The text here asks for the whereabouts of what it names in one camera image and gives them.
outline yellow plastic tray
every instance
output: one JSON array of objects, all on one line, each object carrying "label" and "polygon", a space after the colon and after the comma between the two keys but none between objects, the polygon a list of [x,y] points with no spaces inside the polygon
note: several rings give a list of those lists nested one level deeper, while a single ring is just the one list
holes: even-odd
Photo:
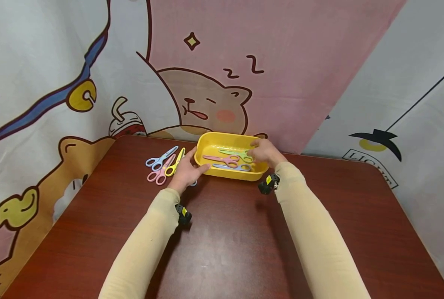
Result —
[{"label": "yellow plastic tray", "polygon": [[[199,165],[203,165],[206,163],[217,163],[216,161],[207,160],[203,158],[203,156],[210,155],[216,157],[228,157],[227,154],[222,154],[218,150],[222,149],[235,152],[243,152],[253,148],[250,146],[250,143],[254,139],[258,138],[253,136],[219,132],[205,133],[200,136],[199,142],[197,143],[195,161]],[[250,172],[210,167],[210,169],[205,174],[208,174],[209,176],[227,177],[228,179],[256,181],[259,180],[262,175],[268,170],[268,164],[266,163],[251,163],[250,165],[252,167]]]}]

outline scissors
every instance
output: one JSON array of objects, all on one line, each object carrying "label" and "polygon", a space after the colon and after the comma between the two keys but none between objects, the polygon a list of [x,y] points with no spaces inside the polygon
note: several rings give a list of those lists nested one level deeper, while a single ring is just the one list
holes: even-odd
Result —
[{"label": "scissors", "polygon": [[234,154],[229,155],[226,158],[203,155],[203,158],[206,158],[207,160],[213,160],[225,163],[228,167],[233,169],[238,166],[238,161],[240,160],[240,158]]},{"label": "scissors", "polygon": [[168,156],[172,155],[177,149],[178,145],[169,149],[165,154],[163,154],[160,158],[150,158],[145,162],[145,166],[152,167],[153,171],[159,170],[162,167],[163,160],[167,159]]},{"label": "scissors", "polygon": [[[173,176],[175,173],[175,170],[177,170],[177,165],[180,162],[180,159],[183,158],[185,156],[185,147],[183,147],[180,152],[179,155],[177,156],[177,160],[175,160],[175,164],[172,166],[167,167],[167,169],[165,170],[165,176]],[[195,186],[197,185],[197,181],[195,181],[192,185],[190,186]]]},{"label": "scissors", "polygon": [[170,158],[165,162],[165,164],[161,168],[149,173],[149,175],[147,176],[147,180],[149,182],[155,181],[155,183],[159,186],[163,185],[165,183],[165,180],[167,179],[167,177],[165,176],[165,169],[167,169],[167,167],[174,161],[174,159],[175,159],[175,154],[171,155]]},{"label": "scissors", "polygon": [[234,152],[234,151],[226,151],[226,150],[218,150],[223,154],[234,154],[239,156],[245,163],[253,163],[253,158],[247,155],[248,150],[244,152]]},{"label": "scissors", "polygon": [[224,164],[212,164],[213,167],[217,167],[218,169],[230,169],[230,170],[240,170],[240,171],[250,171],[251,166],[248,164],[240,164],[234,169],[232,167],[228,167]]}]

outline person's left hand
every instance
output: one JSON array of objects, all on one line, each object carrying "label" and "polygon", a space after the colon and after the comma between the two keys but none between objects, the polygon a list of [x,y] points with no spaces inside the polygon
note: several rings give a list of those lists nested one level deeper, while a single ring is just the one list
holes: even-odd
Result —
[{"label": "person's left hand", "polygon": [[198,167],[193,163],[192,158],[196,151],[197,147],[194,147],[191,151],[185,154],[185,157],[180,159],[177,169],[175,170],[174,178],[167,186],[168,188],[177,191],[180,195],[182,195],[182,192],[184,192],[188,186],[198,180],[204,172],[210,169],[210,164],[204,164]]}]

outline wrist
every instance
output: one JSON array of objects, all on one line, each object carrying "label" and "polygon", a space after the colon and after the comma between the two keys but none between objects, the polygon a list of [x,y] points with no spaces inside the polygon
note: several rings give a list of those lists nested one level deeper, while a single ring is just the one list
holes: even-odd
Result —
[{"label": "wrist", "polygon": [[171,182],[169,183],[167,188],[173,189],[173,190],[177,191],[177,193],[179,193],[179,195],[182,195],[182,193],[187,188],[187,185],[183,182],[173,179],[173,180],[171,180]]},{"label": "wrist", "polygon": [[287,158],[285,158],[284,155],[282,155],[281,152],[276,152],[272,158],[270,159],[270,167],[272,167],[273,169],[276,168],[276,166],[282,162],[287,161]]}]

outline brown table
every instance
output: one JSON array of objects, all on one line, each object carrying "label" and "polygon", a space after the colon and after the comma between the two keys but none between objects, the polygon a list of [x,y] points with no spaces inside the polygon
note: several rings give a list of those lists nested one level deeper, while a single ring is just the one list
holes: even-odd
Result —
[{"label": "brown table", "polygon": [[[118,139],[2,298],[96,298],[163,188],[147,182],[145,161],[174,145],[194,144]],[[335,220],[372,298],[444,299],[442,277],[377,169],[287,158]],[[170,239],[146,298],[311,298],[275,195],[254,182],[202,176],[182,204],[192,225]]]}]

